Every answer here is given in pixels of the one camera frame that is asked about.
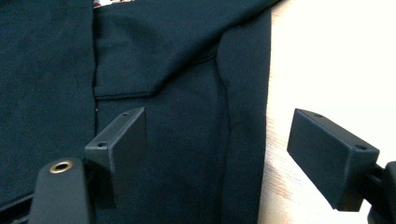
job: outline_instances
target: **dark green fabric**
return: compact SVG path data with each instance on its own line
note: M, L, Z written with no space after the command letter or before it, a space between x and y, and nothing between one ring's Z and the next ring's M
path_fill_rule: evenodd
M78 3L0 7L0 205L144 106L147 160L129 203L97 210L97 221L257 222L271 1L140 0L95 9L93 20ZM20 8L35 16L15 20Z

